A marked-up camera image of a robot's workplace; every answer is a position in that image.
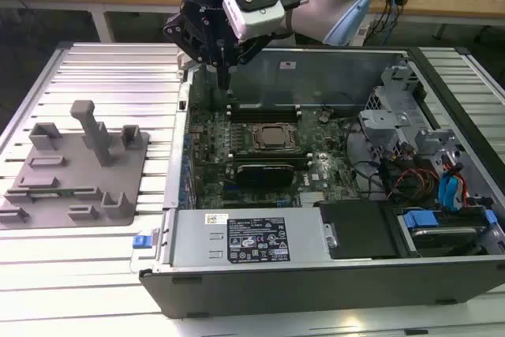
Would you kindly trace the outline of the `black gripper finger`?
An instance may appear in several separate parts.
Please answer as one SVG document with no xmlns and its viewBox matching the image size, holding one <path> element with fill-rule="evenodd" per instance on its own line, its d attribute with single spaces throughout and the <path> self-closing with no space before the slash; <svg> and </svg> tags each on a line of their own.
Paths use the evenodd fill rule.
<svg viewBox="0 0 505 337">
<path fill-rule="evenodd" d="M 194 61 L 215 69 L 217 85 L 224 89 L 223 52 L 211 21 L 208 11 L 180 11 L 166 21 L 163 32 Z"/>
<path fill-rule="evenodd" d="M 243 43 L 226 41 L 223 48 L 223 88 L 230 86 L 231 68 L 246 64 L 258 55 L 271 41 L 273 35 L 255 37 Z"/>
</svg>

